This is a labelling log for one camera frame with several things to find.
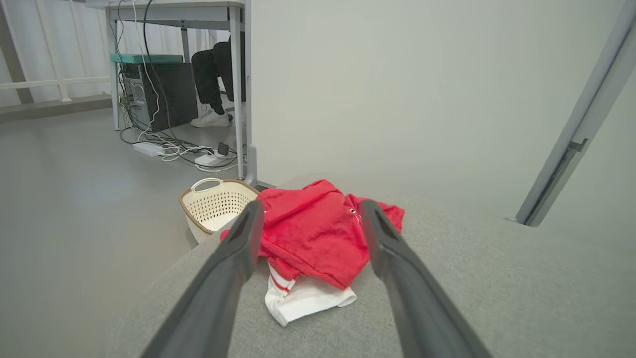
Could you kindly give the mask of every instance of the white curtain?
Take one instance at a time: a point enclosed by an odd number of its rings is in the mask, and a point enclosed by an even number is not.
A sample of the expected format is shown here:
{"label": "white curtain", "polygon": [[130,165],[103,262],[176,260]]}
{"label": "white curtain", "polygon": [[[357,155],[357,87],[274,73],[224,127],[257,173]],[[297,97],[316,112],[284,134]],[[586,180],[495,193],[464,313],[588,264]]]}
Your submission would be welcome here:
{"label": "white curtain", "polygon": [[[5,3],[5,15],[13,27],[15,35],[13,40],[21,54],[22,70],[27,81],[54,80],[55,73],[46,48],[35,0],[5,0]],[[62,76],[64,78],[108,76],[109,55],[106,52],[105,40],[106,31],[110,31],[110,28],[107,27],[104,12],[87,8],[83,3],[73,2],[77,21],[76,34],[69,1],[45,0],[45,6],[60,57]],[[135,24],[122,22],[118,26],[120,31],[121,24],[123,24],[123,37],[119,44],[119,51],[123,54],[141,53]],[[143,37],[141,24],[137,24],[137,27],[139,34]],[[149,24],[146,25],[146,34],[151,54],[183,54],[180,29]],[[228,37],[228,31],[190,29],[188,31],[190,55],[192,56],[198,50],[212,48],[215,42],[227,41]],[[4,56],[0,56],[0,83],[10,82],[12,80],[6,68]],[[69,96],[73,98],[109,93],[110,85],[106,82],[84,83],[68,85],[67,89]],[[33,87],[31,93],[35,102],[61,99],[57,86]],[[20,104],[16,91],[0,90],[0,106],[14,104]]]}

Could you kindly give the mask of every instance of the basket handle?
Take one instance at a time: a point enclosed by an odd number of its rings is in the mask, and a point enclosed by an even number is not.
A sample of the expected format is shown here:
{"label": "basket handle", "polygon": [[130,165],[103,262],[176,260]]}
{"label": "basket handle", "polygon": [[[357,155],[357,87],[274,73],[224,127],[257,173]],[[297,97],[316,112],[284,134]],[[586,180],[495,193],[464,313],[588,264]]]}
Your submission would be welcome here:
{"label": "basket handle", "polygon": [[[215,186],[215,187],[211,187],[208,189],[204,189],[204,190],[197,190],[196,187],[198,187],[199,185],[203,184],[203,183],[207,183],[207,182],[219,182],[219,185]],[[194,183],[194,185],[192,185],[192,192],[194,193],[199,193],[199,192],[205,192],[208,190],[213,190],[213,189],[218,189],[221,187],[221,185],[223,185],[223,181],[221,179],[218,178],[205,178],[205,179],[201,179],[198,182]]]}

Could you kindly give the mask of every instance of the teal box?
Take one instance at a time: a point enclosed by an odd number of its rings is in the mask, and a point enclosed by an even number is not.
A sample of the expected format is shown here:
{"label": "teal box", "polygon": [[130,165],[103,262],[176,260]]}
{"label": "teal box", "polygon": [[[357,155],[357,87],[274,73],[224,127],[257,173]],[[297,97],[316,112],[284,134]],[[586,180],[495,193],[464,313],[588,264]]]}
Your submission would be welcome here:
{"label": "teal box", "polygon": [[182,55],[111,54],[111,61],[127,63],[127,64],[140,64],[143,62],[145,63],[152,62],[153,64],[165,64],[165,63],[183,62],[183,56]]}

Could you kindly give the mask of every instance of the white wall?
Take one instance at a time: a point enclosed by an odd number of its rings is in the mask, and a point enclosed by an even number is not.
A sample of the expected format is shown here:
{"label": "white wall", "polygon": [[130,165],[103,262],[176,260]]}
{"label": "white wall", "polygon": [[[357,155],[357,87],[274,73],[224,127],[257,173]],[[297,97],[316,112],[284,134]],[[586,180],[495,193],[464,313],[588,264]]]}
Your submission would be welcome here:
{"label": "white wall", "polygon": [[514,215],[622,0],[253,0],[259,180],[309,172]]}
{"label": "white wall", "polygon": [[635,248],[636,72],[633,72],[541,228]]}

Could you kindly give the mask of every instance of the person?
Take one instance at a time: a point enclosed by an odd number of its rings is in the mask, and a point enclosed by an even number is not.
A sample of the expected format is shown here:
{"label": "person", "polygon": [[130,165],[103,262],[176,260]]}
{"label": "person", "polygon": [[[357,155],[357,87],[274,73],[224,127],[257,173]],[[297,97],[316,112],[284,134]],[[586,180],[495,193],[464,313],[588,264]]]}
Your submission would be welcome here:
{"label": "person", "polygon": [[[241,53],[245,53],[245,33],[240,34]],[[211,109],[201,117],[194,118],[190,124],[198,127],[229,127],[232,116],[223,108],[218,77],[221,77],[228,99],[234,102],[232,82],[232,49],[230,42],[214,45],[212,50],[204,50],[192,56],[192,70],[199,101],[209,104]],[[245,101],[245,56],[241,56],[241,101]]]}

